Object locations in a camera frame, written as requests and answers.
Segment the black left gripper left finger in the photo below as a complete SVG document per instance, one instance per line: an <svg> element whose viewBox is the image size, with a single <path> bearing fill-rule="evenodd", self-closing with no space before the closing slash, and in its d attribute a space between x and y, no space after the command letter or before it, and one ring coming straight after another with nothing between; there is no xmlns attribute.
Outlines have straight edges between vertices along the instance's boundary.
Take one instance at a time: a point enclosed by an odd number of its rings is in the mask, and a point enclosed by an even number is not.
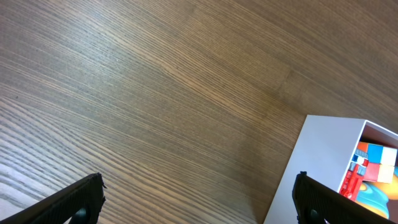
<svg viewBox="0 0 398 224"><path fill-rule="evenodd" d="M100 173L90 174L1 224L97 223L106 201Z"/></svg>

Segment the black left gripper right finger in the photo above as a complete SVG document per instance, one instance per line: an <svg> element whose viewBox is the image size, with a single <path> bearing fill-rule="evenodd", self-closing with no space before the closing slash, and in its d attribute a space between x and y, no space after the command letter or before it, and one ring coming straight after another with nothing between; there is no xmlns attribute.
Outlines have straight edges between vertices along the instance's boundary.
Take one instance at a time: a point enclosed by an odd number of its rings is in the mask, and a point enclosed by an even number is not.
<svg viewBox="0 0 398 224"><path fill-rule="evenodd" d="M297 174L292 190L298 224L394 224L307 175Z"/></svg>

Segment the orange blue duck toy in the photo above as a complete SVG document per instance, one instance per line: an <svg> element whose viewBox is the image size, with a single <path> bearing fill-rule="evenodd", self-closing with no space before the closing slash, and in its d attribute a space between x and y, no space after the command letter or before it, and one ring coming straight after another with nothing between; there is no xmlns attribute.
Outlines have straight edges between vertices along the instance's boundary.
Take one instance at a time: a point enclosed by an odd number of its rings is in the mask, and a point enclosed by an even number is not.
<svg viewBox="0 0 398 224"><path fill-rule="evenodd" d="M391 183L363 182L356 203L397 223L397 167Z"/></svg>

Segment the white cardboard box pink inside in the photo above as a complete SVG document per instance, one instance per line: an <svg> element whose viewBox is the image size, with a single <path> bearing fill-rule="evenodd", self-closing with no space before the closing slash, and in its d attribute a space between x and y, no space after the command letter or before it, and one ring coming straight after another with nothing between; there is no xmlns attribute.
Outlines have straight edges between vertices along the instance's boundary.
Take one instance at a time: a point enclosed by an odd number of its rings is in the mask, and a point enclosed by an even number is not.
<svg viewBox="0 0 398 224"><path fill-rule="evenodd" d="M397 133L372 121L308 115L264 223L297 223L292 190L296 176L301 171L339 192L349 162L362 136L397 147Z"/></svg>

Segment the colourful puzzle cube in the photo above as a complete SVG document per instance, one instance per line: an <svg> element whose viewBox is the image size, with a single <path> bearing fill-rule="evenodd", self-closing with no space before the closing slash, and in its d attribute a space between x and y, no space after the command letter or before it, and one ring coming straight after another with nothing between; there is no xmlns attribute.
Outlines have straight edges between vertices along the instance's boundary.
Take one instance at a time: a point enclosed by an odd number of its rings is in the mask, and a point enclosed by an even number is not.
<svg viewBox="0 0 398 224"><path fill-rule="evenodd" d="M368 144L368 166L364 181L391 184L397 162L397 149L377 144Z"/></svg>

